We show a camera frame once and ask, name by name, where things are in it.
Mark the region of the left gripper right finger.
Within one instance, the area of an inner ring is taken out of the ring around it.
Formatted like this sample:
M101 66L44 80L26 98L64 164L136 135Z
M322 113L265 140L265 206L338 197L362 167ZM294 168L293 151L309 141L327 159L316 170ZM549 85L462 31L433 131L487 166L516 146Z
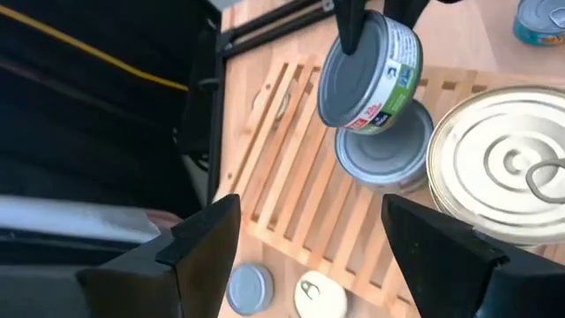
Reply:
M565 265L392 193L381 221L421 318L565 318Z

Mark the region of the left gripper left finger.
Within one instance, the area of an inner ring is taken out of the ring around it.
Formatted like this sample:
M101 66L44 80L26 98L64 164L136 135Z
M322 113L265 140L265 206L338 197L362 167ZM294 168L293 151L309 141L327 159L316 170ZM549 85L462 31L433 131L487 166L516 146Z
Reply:
M0 318L216 318L239 230L235 194L141 244L0 228Z

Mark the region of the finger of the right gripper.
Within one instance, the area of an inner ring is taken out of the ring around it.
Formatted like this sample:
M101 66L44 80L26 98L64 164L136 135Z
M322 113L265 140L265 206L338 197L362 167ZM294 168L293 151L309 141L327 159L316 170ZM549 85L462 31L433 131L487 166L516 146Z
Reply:
M430 0L385 0L383 14L413 28Z
M355 53L365 19L365 0L334 0L334 12L343 53Z

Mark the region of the Bumble Bee light tuna can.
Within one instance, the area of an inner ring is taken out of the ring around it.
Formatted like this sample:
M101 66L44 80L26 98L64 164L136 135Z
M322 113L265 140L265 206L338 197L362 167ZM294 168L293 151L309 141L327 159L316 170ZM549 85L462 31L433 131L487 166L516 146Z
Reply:
M274 280L268 268L259 263L244 262L231 272L226 299L236 313L248 316L267 310L274 293Z
M431 115L414 100L384 132L337 129L335 154L359 183L380 193L411 193L427 182L426 150L432 132Z
M345 54L337 39L328 52L317 95L320 119L359 134L387 130L411 102L422 61L411 28L367 11L356 51Z

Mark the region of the Wild Planet pink salmon can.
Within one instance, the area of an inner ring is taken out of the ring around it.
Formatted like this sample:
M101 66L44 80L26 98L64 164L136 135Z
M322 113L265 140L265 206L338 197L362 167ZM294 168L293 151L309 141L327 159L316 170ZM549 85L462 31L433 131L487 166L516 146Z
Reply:
M298 279L294 305L300 318L345 318L348 312L344 288L315 270Z
M426 169L441 212L515 246L565 243L565 90L463 100L435 127Z

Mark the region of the wooden slatted shelf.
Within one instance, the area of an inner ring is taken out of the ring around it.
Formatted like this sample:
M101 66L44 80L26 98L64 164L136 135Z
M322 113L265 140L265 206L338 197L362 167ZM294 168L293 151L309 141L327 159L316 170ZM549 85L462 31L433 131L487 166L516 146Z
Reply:
M237 259L271 270L271 317L296 314L298 277L313 269L374 304L376 315L415 318L380 222L381 195L340 166L335 132L316 113L319 76L312 58L275 62L227 159L218 192L242 200Z

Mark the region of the teal labelled fish can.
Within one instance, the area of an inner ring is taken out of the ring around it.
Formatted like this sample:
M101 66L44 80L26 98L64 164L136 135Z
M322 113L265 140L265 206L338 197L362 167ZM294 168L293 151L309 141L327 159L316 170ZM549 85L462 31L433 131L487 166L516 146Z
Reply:
M533 46L565 43L565 0L520 0L513 22L514 36Z

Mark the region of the black curtain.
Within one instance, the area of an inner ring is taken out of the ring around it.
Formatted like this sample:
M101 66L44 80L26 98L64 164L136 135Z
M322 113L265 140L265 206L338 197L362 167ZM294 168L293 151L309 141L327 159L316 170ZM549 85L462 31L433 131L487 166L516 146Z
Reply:
M184 98L0 17L0 193L190 215L201 203L173 134Z
M186 91L193 43L220 11L208 0L0 0L19 22L133 77Z

